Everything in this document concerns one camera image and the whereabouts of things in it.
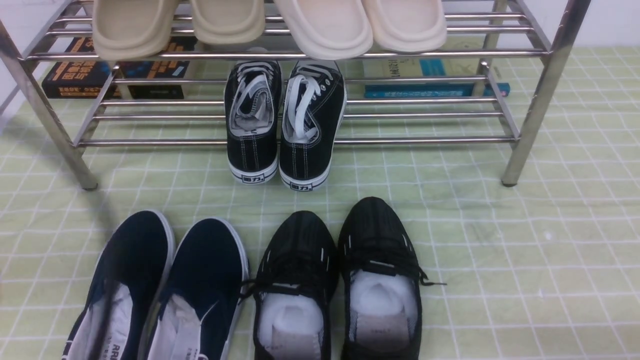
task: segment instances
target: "canvas sneaker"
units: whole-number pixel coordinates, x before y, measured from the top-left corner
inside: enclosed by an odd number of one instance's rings
[[[196,223],[180,243],[160,294],[147,359],[226,359],[248,274],[244,247],[228,222]]]
[[[417,360],[422,335],[419,286],[429,281],[402,222],[384,200],[358,202],[338,244],[345,284],[342,358]]]
[[[293,213],[273,235],[252,287],[256,360],[330,360],[329,301],[338,283],[329,230],[309,212]]]
[[[346,101],[344,78],[334,61],[296,64],[282,115],[280,176],[285,185],[309,192],[326,181]]]
[[[231,173],[244,184],[269,181],[278,169],[280,65],[275,61],[239,62],[229,74],[224,98]]]
[[[98,259],[86,305],[69,334],[62,359],[89,359],[99,337],[104,339],[100,355],[137,359],[138,352],[144,351],[149,309],[167,280],[174,250],[171,227],[156,211],[140,211],[120,224]],[[115,285],[113,292],[108,284]],[[112,299],[106,298],[108,293],[114,295]],[[109,300],[108,328],[99,336]]]

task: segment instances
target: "stainless steel shoe rack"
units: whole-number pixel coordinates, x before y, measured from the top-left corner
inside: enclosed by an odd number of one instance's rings
[[[499,136],[446,136],[446,137],[393,137],[393,138],[338,138],[337,145],[428,145],[428,144],[480,144],[480,143],[509,143],[513,153],[507,164],[502,184],[504,186],[516,185],[522,169],[527,161],[536,135],[542,124],[542,120],[548,110],[552,96],[556,90],[560,76],[566,65],[566,61],[572,50],[573,43],[579,32],[582,21],[589,8],[590,0],[568,0],[562,20],[558,27],[553,42],[545,36],[532,16],[524,0],[491,0],[493,9],[491,12],[474,13],[448,13],[447,23],[449,34],[482,34],[484,46],[479,49],[438,50],[419,54],[400,54],[391,52],[373,52],[361,56],[361,59],[390,59],[400,57],[412,58],[452,58],[467,57],[480,58],[477,75],[465,77],[439,77],[439,78],[367,78],[347,79],[348,84],[373,84],[373,83],[437,83],[437,82],[474,82],[473,97],[447,97],[428,99],[350,99],[348,105],[370,107],[373,111],[376,106],[382,104],[412,104],[424,105],[419,112],[407,113],[362,113],[349,111],[345,114],[346,120],[366,121],[379,119],[469,119],[482,117],[497,118],[504,130],[504,135]],[[186,113],[185,111],[167,111],[158,113],[118,113],[110,115],[105,112],[110,107],[135,107],[153,106],[162,108],[176,108],[181,106],[222,106],[222,101],[205,100],[133,100],[128,92],[128,85],[203,85],[223,84],[226,79],[124,79],[117,64],[112,64],[113,71],[108,77],[102,92],[89,109],[86,119],[75,140],[71,140],[57,114],[52,109],[49,101],[42,92],[32,73],[41,61],[96,61],[100,60],[94,53],[52,53],[51,47],[56,39],[61,37],[90,37],[90,29],[69,28],[71,24],[90,24],[91,17],[78,15],[82,7],[90,6],[91,0],[70,0],[63,6],[51,21],[46,24],[38,38],[29,46],[24,55],[18,52],[7,30],[0,22],[0,57],[5,62],[9,71],[15,78],[20,90],[25,94],[44,128],[51,136],[53,142],[62,153],[66,162],[76,175],[80,185],[87,190],[97,187],[96,178],[93,176],[86,163],[82,159],[87,147],[223,147],[226,139],[199,140],[187,139],[134,139],[134,140],[107,140],[94,139],[93,133],[102,121],[141,122],[141,121],[224,121],[223,115],[210,115],[207,113]],[[476,25],[478,21],[486,24]],[[504,22],[516,23],[505,25]],[[176,15],[174,18],[174,35],[193,36],[193,30],[189,27],[191,17]],[[265,37],[289,36],[289,30],[282,26],[284,23],[279,16],[267,16],[267,28]],[[526,34],[532,48],[503,49],[497,47],[501,33]],[[540,58],[544,64],[543,71],[538,82],[538,87],[532,98],[529,111],[519,129],[514,122],[504,98],[498,91],[497,83],[491,70],[493,58]],[[145,60],[297,60],[306,56],[301,52],[269,52],[269,53],[231,53],[231,52],[165,52],[151,56]],[[494,96],[482,96],[485,85],[491,86]],[[111,86],[117,86],[123,99],[108,99],[106,95]],[[457,104],[492,104],[493,111],[430,111],[431,105],[457,105]]]

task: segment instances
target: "white slipper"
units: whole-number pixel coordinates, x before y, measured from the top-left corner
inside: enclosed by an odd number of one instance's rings
[[[364,0],[376,42],[390,50],[435,50],[447,41],[442,0]]]
[[[169,42],[179,0],[95,0],[93,46],[103,60],[159,53]]]
[[[318,60],[354,58],[373,45],[360,0],[274,0],[296,44]]]
[[[193,30],[207,44],[242,44],[264,32],[264,0],[191,0]]]

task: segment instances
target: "book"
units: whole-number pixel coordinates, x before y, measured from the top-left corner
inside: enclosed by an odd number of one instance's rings
[[[480,49],[483,41],[483,37],[449,37],[442,49]],[[421,78],[423,76],[473,76],[476,74],[478,63],[477,58],[400,58],[364,60],[363,67],[366,78]],[[502,74],[495,64],[492,65],[492,71],[502,96],[508,96],[511,86],[501,81]],[[472,95],[474,85],[474,83],[365,85],[364,97],[465,97]],[[491,87],[486,85],[484,96],[492,95]]]
[[[168,50],[188,51],[196,46],[194,37],[173,37]],[[66,53],[91,53],[90,37],[74,38]],[[121,61],[120,68],[127,78],[190,79],[195,66],[189,61]],[[50,99],[95,99],[102,90],[111,68],[104,61],[62,61],[55,63],[42,81],[42,90]],[[107,98],[120,97],[112,86]],[[180,85],[129,86],[135,99],[184,99],[186,89]]]

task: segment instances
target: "book spine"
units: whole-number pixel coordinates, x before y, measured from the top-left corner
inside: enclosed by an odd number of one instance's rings
[[[466,97],[471,96],[473,92],[473,84],[446,84],[442,86],[424,86],[418,85],[419,88],[399,88],[398,86],[365,86],[364,97],[373,98],[404,98],[404,97]],[[508,83],[499,83],[498,88],[503,97],[509,96],[511,87]],[[493,91],[487,86],[483,96],[493,96]]]

